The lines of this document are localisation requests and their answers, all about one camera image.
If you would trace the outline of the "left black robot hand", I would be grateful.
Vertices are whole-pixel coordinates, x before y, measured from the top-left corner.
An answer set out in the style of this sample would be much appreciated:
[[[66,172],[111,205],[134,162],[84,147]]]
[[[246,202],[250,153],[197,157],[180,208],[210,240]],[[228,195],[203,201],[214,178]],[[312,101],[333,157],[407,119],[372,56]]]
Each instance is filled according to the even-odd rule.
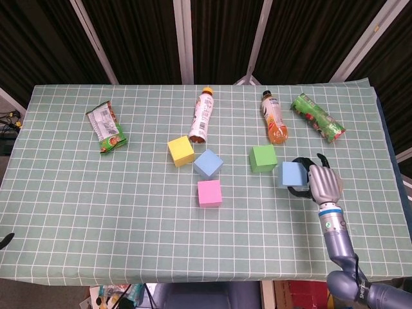
[[[0,241],[0,250],[4,249],[11,242],[11,240],[13,240],[14,236],[15,236],[15,234],[13,232],[6,235]]]

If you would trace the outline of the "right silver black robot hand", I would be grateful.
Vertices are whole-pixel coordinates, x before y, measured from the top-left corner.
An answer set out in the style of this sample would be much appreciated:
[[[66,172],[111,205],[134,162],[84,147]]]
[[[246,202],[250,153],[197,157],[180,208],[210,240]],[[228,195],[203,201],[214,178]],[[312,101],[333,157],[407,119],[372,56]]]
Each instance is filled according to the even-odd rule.
[[[288,186],[288,191],[295,197],[311,199],[319,206],[324,203],[337,203],[342,195],[341,181],[334,170],[330,168],[325,155],[317,153],[317,157],[320,159],[321,165],[315,164],[306,157],[297,157],[293,160],[294,163],[299,163],[304,167],[308,190],[297,191]]]

